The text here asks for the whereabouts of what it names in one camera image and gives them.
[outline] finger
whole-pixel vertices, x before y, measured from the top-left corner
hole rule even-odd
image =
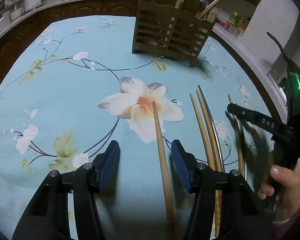
[[[267,197],[267,195],[262,191],[262,189],[258,190],[258,196],[261,199],[265,199]]]
[[[287,188],[293,188],[300,184],[300,176],[298,173],[278,165],[271,167],[270,176]]]
[[[261,189],[267,196],[272,196],[274,193],[274,188],[268,184],[261,184]]]

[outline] table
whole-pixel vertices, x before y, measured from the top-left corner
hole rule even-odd
[[[96,195],[107,239],[167,239],[166,212],[153,116],[159,105],[181,239],[194,200],[181,188],[170,142],[206,161],[189,93],[200,85],[215,120],[226,171],[237,169],[234,103],[269,115],[251,80],[214,39],[195,68],[132,54],[134,17],[89,16],[51,24],[19,57],[0,85],[0,230],[11,239],[25,207],[51,169],[72,171],[110,140],[121,157],[116,176]],[[271,135],[246,132],[248,182],[260,183]],[[76,238],[69,195],[72,238]]]

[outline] blue gripper pad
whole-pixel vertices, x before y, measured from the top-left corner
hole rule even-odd
[[[92,162],[95,165],[97,173],[99,173],[99,191],[103,190],[112,175],[120,156],[119,143],[112,140],[104,153],[98,154]]]
[[[191,173],[194,172],[197,160],[191,153],[187,153],[179,140],[173,140],[171,145],[171,155],[178,172],[180,181],[188,193],[193,193],[191,183]]]

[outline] sleeve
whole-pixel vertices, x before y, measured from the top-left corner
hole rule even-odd
[[[274,227],[276,239],[280,239],[284,235],[284,233],[290,228],[290,226],[296,220],[296,217],[298,217],[299,213],[300,213],[300,207],[291,218],[286,219],[284,221],[273,221],[273,227]]]

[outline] human hand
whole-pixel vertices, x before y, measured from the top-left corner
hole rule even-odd
[[[265,199],[274,194],[274,188],[269,184],[269,176],[281,183],[285,189],[282,199],[279,200],[275,221],[283,221],[291,218],[300,207],[300,169],[296,165],[294,171],[278,165],[272,165],[270,171],[266,172],[258,196]]]

